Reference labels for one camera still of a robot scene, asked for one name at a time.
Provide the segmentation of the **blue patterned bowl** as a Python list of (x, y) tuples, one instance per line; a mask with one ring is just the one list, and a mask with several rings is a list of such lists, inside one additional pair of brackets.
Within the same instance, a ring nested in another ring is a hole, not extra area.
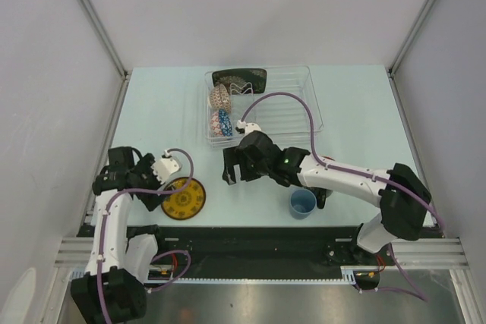
[(231, 137), (233, 135), (229, 114), (224, 109), (217, 109), (212, 112), (209, 131), (211, 137)]

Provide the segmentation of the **yellow round plate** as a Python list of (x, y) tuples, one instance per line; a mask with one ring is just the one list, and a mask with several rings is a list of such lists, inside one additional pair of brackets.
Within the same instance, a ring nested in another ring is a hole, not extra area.
[(207, 193), (202, 183), (192, 179), (182, 192), (163, 197), (161, 209), (171, 219), (183, 221), (195, 217), (203, 208)]

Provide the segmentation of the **red-white patterned bowl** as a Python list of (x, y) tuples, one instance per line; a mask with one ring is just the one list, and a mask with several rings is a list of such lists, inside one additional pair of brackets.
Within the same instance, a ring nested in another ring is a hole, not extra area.
[(222, 84), (216, 85), (209, 93), (208, 106), (211, 109), (223, 109), (227, 113), (232, 111), (231, 99), (226, 87)]

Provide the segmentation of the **clear wire dish rack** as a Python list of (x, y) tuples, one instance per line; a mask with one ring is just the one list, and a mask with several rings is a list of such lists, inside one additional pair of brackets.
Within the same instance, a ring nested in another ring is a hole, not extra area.
[(201, 90), (206, 103), (204, 133), (213, 148), (226, 148), (239, 143), (242, 135), (235, 130), (236, 122), (243, 118), (254, 122), (280, 145), (307, 143), (311, 136), (323, 130), (323, 119), (315, 93), (311, 70), (307, 66), (267, 67), (267, 86), (264, 93), (230, 94), (232, 111), (229, 114), (233, 135), (211, 137), (210, 116), (214, 110), (208, 106), (208, 96), (214, 88), (211, 74), (204, 75), (205, 87)]

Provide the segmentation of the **black floral square plate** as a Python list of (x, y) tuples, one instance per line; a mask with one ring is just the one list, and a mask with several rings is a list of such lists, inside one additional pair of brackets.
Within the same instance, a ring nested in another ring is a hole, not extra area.
[(230, 94), (264, 93), (267, 86), (267, 70), (263, 68), (231, 68), (214, 71), (213, 85), (223, 85)]

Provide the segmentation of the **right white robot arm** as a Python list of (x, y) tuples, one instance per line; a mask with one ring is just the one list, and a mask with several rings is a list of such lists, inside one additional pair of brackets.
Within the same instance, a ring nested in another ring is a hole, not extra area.
[(222, 179), (229, 185), (268, 177), (284, 187), (306, 187), (343, 193), (380, 211), (364, 223), (350, 245), (359, 264), (396, 239), (420, 238), (431, 195), (407, 165), (391, 169), (359, 168), (336, 162), (298, 147), (280, 149), (265, 133), (252, 131), (237, 146), (225, 148)]

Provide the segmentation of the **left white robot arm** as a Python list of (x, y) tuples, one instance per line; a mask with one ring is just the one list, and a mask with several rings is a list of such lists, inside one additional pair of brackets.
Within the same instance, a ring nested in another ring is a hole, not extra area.
[(168, 245), (156, 237), (156, 226), (127, 236), (134, 199), (153, 211), (163, 201), (157, 191), (181, 166), (168, 153), (160, 159), (134, 147), (108, 151), (108, 162), (92, 184), (96, 226), (86, 269), (71, 283), (71, 296), (88, 323), (121, 323), (147, 311), (144, 280), (150, 262), (166, 258)]

